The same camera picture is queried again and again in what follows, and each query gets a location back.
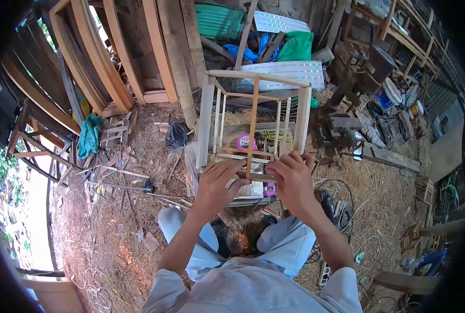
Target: dirt floor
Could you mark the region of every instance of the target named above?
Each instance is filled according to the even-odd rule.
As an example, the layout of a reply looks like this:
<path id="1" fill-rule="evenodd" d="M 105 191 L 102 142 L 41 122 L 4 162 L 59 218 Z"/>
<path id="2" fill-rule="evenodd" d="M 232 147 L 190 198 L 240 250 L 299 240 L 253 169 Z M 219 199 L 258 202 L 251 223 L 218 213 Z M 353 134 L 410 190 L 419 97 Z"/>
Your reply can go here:
<path id="1" fill-rule="evenodd" d="M 169 157 L 164 145 L 165 134 L 153 124 L 168 122 L 170 118 L 183 121 L 176 108 L 151 105 L 139 109 L 129 140 L 136 160 L 130 161 L 125 170 L 150 176 L 156 193 L 185 198 L 183 158 L 168 178 L 176 159 Z M 118 143 L 115 151 L 119 154 L 124 148 Z M 359 162 L 348 156 L 327 155 L 328 152 L 316 148 L 313 136 L 308 136 L 306 151 L 314 153 L 320 160 L 333 160 L 331 165 L 318 166 L 313 185 L 326 188 L 336 200 L 351 204 L 352 198 L 354 202 L 354 222 L 344 232 L 350 236 L 354 254 L 365 252 L 361 264 L 355 265 L 363 309 L 369 312 L 391 310 L 396 304 L 387 297 L 398 299 L 401 293 L 373 285 L 372 280 L 380 271 L 401 271 L 398 265 L 401 235 L 425 216 L 425 212 L 418 212 L 413 205 L 415 177 L 401 176 L 397 168 L 371 161 Z M 125 180 L 129 184 L 138 177 L 116 172 L 106 179 L 124 185 Z M 345 184 L 328 179 L 343 180 L 352 195 Z M 164 205 L 158 198 L 140 191 L 122 195 L 122 191 L 116 189 L 91 204 L 82 175 L 70 176 L 69 186 L 52 186 L 51 190 L 51 226 L 59 268 L 63 268 L 66 276 L 78 286 L 86 311 L 101 311 L 99 308 L 109 306 L 108 302 L 102 304 L 101 299 L 97 300 L 101 304 L 89 300 L 88 293 L 99 287 L 104 288 L 102 293 L 110 298 L 114 311 L 138 311 L 151 290 L 156 264 L 167 245 L 157 224 L 158 213 Z M 279 204 L 268 207 L 274 212 L 281 209 Z M 227 209 L 227 217 L 236 221 L 230 232 L 241 231 L 250 243 L 254 242 L 263 216 L 260 210 L 261 206 Z M 140 239 L 140 229 L 146 234 L 142 243 L 137 240 L 137 237 Z M 145 245 L 145 239 L 150 235 L 159 244 L 151 253 Z M 323 260 L 318 256 L 314 254 L 295 278 L 315 294 L 320 291 L 318 281 Z M 182 278 L 187 287 L 192 286 L 186 274 Z"/>

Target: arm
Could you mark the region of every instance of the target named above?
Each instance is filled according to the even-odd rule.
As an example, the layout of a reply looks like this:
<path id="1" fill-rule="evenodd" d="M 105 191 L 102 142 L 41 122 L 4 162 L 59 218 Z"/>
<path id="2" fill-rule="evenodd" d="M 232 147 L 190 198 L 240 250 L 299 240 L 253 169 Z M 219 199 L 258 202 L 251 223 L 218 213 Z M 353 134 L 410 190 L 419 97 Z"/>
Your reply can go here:
<path id="1" fill-rule="evenodd" d="M 315 158 L 298 151 L 283 155 L 279 161 L 267 164 L 266 172 L 276 180 L 276 194 L 301 222 L 316 234 L 321 253 L 333 272 L 353 267 L 351 247 L 340 231 L 325 215 L 316 200 L 311 171 Z"/>
<path id="2" fill-rule="evenodd" d="M 184 273 L 204 224 L 232 202 L 241 186 L 251 183 L 248 179 L 237 179 L 225 188 L 229 179 L 245 165 L 246 159 L 227 160 L 214 163 L 205 170 L 199 179 L 196 201 L 161 255 L 158 270 L 164 268 L 179 275 Z"/>

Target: wooden cage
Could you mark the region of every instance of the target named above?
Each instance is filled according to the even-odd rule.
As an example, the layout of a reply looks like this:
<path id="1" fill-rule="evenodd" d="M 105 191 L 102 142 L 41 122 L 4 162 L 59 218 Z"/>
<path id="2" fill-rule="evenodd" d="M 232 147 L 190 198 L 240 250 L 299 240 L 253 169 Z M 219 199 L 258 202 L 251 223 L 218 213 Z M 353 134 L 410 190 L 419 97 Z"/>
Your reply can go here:
<path id="1" fill-rule="evenodd" d="M 254 93 L 253 94 L 241 94 L 241 93 L 230 93 L 225 91 L 225 89 L 218 83 L 217 77 L 226 77 L 226 78 L 237 78 L 237 79 L 249 79 L 253 80 L 254 83 Z M 298 88 L 294 94 L 290 95 L 287 98 L 276 98 L 268 97 L 259 94 L 259 81 L 269 81 L 288 84 L 294 86 L 295 89 Z M 213 129 L 213 137 L 211 136 L 211 117 L 213 109 L 213 97 L 216 96 L 216 114 L 215 114 L 215 123 Z M 225 140 L 224 135 L 224 116 L 225 116 L 225 100 L 228 96 L 235 97 L 245 97 L 252 98 L 252 115 L 249 125 L 249 137 L 254 138 L 255 131 L 259 129 L 270 128 L 269 126 L 274 126 L 275 128 L 275 138 L 274 138 L 274 148 L 273 153 L 266 151 L 255 151 L 253 145 L 251 144 L 253 140 L 249 141 L 248 149 L 239 149 L 236 148 L 232 142 Z M 297 108 L 297 117 L 295 125 L 289 121 L 290 116 L 290 107 L 292 103 L 292 97 L 298 96 L 298 108 Z M 276 123 L 256 123 L 257 121 L 257 105 L 259 99 L 266 99 L 276 101 L 277 114 L 276 114 Z M 285 112 L 285 121 L 281 124 L 281 115 L 282 115 L 282 102 L 286 100 L 286 112 Z M 196 168 L 201 169 L 206 167 L 208 164 L 208 153 L 211 152 L 212 157 L 211 161 L 214 161 L 216 157 L 221 158 L 233 158 L 233 159 L 247 159 L 247 167 L 245 172 L 238 173 L 239 177 L 246 177 L 253 181 L 261 182 L 274 182 L 274 178 L 270 175 L 265 174 L 254 174 L 251 173 L 252 163 L 268 163 L 270 160 L 262 158 L 270 158 L 271 160 L 277 159 L 282 154 L 291 151 L 286 148 L 287 145 L 287 134 L 289 133 L 290 126 L 294 126 L 292 129 L 293 137 L 293 148 L 292 150 L 297 150 L 301 154 L 304 153 L 304 148 L 306 144 L 307 137 L 307 127 L 309 124 L 309 109 L 311 105 L 311 84 L 302 82 L 295 79 L 261 74 L 261 73 L 252 73 L 252 72 L 239 72 L 239 71 L 222 71 L 222 70 L 213 70 L 206 72 L 203 82 L 203 90 L 201 94 L 201 110 L 199 118 L 199 130 L 198 130 L 198 142 L 199 150 L 198 156 L 196 158 Z M 283 130 L 283 135 L 280 135 L 280 128 Z M 243 152 L 247 153 L 247 156 L 235 155 L 233 153 Z"/>

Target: black plastic bag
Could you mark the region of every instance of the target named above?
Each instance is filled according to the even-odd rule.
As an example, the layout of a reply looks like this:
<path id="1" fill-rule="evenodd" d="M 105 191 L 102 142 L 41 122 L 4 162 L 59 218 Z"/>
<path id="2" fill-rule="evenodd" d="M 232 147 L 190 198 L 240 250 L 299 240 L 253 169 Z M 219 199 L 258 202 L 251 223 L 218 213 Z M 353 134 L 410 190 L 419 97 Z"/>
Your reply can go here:
<path id="1" fill-rule="evenodd" d="M 184 147 L 187 143 L 189 129 L 182 124 L 172 123 L 166 133 L 166 147 L 168 150 Z"/>

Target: person's left hand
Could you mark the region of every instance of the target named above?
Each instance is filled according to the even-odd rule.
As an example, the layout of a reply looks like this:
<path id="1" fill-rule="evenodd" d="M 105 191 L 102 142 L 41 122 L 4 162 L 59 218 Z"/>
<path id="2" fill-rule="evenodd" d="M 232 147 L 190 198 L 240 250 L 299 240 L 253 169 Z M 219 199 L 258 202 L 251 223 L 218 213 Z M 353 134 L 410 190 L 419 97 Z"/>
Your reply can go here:
<path id="1" fill-rule="evenodd" d="M 247 160 L 243 159 L 220 161 L 209 166 L 199 179 L 198 194 L 188 216 L 193 216 L 204 225 L 231 203 L 241 186 L 252 183 L 249 179 L 240 178 L 229 188 L 225 187 L 229 179 L 246 164 Z"/>

